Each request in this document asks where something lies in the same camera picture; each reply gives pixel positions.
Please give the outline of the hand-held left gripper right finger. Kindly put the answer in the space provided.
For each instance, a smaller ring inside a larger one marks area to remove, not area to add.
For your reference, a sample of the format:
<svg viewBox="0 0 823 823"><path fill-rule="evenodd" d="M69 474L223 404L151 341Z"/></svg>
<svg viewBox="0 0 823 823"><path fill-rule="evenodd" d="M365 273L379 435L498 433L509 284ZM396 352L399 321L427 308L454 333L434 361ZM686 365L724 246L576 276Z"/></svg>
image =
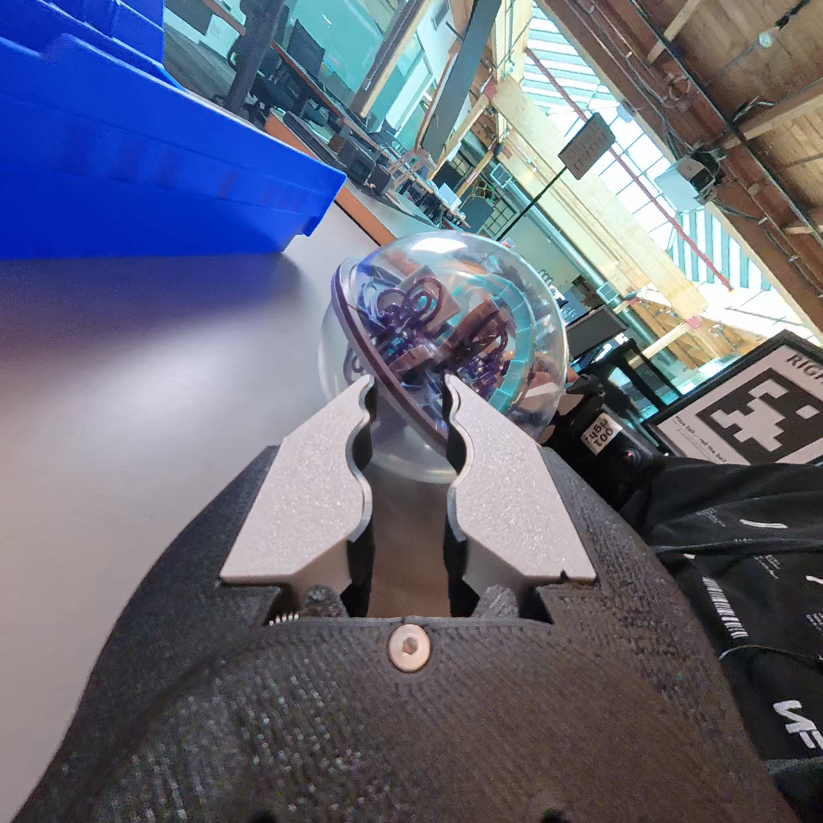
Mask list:
<svg viewBox="0 0 823 823"><path fill-rule="evenodd" d="M523 604L533 589L591 589L598 573L540 446L454 375L445 376L448 489L444 561L451 606L490 587Z"/></svg>

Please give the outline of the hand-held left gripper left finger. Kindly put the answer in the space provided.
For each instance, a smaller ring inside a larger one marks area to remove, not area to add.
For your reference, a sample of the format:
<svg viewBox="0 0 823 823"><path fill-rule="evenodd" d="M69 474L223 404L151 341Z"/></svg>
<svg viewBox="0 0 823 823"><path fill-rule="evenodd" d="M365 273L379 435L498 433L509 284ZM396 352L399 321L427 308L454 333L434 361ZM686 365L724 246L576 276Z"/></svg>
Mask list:
<svg viewBox="0 0 823 823"><path fill-rule="evenodd" d="M279 444L221 568L223 583L316 585L368 602L375 557L373 456L376 388L365 375Z"/></svg>

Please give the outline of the clear plastic maze ball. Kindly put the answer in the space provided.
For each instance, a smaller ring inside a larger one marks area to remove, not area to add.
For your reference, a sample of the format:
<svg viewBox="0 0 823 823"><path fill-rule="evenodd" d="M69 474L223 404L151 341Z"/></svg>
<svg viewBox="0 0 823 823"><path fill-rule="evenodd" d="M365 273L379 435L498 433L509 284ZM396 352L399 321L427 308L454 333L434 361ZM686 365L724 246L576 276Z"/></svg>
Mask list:
<svg viewBox="0 0 823 823"><path fill-rule="evenodd" d="M457 231L410 234L331 279L318 346L327 399L375 380L378 467L448 484L447 374L541 441L565 393L569 346L557 299L518 253Z"/></svg>

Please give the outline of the black mesh office chair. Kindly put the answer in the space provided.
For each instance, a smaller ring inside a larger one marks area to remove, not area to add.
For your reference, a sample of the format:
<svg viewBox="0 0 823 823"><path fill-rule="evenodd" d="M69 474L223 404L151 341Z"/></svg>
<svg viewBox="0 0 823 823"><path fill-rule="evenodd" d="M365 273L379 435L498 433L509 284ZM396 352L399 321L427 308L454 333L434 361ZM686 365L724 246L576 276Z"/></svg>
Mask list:
<svg viewBox="0 0 823 823"><path fill-rule="evenodd" d="M666 410L683 397L672 380L643 355L631 338L623 343L604 345L583 373L595 376L604 387L621 391L641 419Z"/></svg>

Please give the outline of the black framed standing board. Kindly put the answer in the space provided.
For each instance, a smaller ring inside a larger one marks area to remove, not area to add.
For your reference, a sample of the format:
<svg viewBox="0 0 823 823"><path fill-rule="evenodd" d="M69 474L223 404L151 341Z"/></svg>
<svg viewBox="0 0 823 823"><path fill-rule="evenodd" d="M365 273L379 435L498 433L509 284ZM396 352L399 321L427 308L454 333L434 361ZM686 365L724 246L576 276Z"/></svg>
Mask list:
<svg viewBox="0 0 823 823"><path fill-rule="evenodd" d="M581 318L565 326L569 360L578 360L586 352L601 346L629 327L606 306L592 309Z"/></svg>

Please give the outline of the black framed marker sign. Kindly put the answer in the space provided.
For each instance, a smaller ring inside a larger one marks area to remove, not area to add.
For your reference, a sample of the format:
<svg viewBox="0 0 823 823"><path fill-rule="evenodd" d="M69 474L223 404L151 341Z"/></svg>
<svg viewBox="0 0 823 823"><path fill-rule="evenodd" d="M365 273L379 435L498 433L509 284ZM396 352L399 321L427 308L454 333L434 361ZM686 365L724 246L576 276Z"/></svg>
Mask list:
<svg viewBox="0 0 823 823"><path fill-rule="evenodd" d="M783 331L643 423L669 454L822 465L822 350Z"/></svg>

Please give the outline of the grey ceiling junction box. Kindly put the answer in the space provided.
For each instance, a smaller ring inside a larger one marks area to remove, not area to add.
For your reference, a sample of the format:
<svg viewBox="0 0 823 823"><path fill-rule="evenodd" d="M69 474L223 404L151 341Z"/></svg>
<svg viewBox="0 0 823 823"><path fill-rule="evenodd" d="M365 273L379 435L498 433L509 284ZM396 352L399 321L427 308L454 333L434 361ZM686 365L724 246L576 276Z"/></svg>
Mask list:
<svg viewBox="0 0 823 823"><path fill-rule="evenodd" d="M695 150L677 160L653 182L676 212L696 211L715 198L724 170L713 151Z"/></svg>

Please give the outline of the black pole stand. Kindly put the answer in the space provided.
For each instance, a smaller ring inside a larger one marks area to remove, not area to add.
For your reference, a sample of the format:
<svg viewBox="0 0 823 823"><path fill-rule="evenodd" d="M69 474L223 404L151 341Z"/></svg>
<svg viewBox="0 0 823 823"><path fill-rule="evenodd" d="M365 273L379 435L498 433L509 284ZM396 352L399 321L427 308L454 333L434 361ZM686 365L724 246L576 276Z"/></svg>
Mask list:
<svg viewBox="0 0 823 823"><path fill-rule="evenodd" d="M525 111L522 118L505 118L509 134L503 141L501 164L529 200L499 233L500 239L526 216L541 211L542 200L559 183L582 180L614 142L599 118L584 124L562 146L559 129L539 109Z"/></svg>

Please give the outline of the grey desk with orange edge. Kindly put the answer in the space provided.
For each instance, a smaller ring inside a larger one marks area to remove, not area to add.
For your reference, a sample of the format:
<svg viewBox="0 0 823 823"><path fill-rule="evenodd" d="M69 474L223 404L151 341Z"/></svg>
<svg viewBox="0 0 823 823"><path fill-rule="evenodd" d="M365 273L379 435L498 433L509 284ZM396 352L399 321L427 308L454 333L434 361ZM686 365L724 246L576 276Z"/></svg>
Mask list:
<svg viewBox="0 0 823 823"><path fill-rule="evenodd" d="M279 113L272 112L267 117L264 130L322 164L336 166L326 145L292 114L287 113L283 118ZM436 229L412 204L405 206L389 197L376 197L349 179L345 180L336 195L335 203L378 245Z"/></svg>

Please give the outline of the black battery charger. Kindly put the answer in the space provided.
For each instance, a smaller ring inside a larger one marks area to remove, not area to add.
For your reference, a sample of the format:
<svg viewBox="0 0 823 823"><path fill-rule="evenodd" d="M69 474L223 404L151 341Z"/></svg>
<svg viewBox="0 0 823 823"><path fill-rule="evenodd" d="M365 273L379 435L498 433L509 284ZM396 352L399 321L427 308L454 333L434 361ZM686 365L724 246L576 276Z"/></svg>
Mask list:
<svg viewBox="0 0 823 823"><path fill-rule="evenodd" d="M349 180L365 185L376 168L375 158L357 140L346 138L337 154Z"/></svg>

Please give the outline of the wooden stand with board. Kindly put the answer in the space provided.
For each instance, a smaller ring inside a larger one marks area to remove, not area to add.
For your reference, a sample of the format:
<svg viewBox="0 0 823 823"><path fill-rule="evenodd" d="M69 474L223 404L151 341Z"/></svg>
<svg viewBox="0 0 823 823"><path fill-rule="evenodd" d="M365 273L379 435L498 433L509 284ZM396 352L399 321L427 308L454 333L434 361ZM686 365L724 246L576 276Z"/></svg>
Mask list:
<svg viewBox="0 0 823 823"><path fill-rule="evenodd" d="M474 77L481 65L487 41L499 12L500 1L476 1L472 6L462 43L439 83L418 155L436 163L445 153L447 140L458 121Z"/></svg>

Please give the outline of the blue plastic bin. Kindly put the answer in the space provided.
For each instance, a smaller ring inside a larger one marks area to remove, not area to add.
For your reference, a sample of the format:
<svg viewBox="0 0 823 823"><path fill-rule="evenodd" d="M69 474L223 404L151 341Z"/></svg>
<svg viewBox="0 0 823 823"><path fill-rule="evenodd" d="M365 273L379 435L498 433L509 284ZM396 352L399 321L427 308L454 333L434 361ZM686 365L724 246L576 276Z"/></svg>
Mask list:
<svg viewBox="0 0 823 823"><path fill-rule="evenodd" d="M282 252L345 182L189 93L162 2L1 3L2 259Z"/></svg>

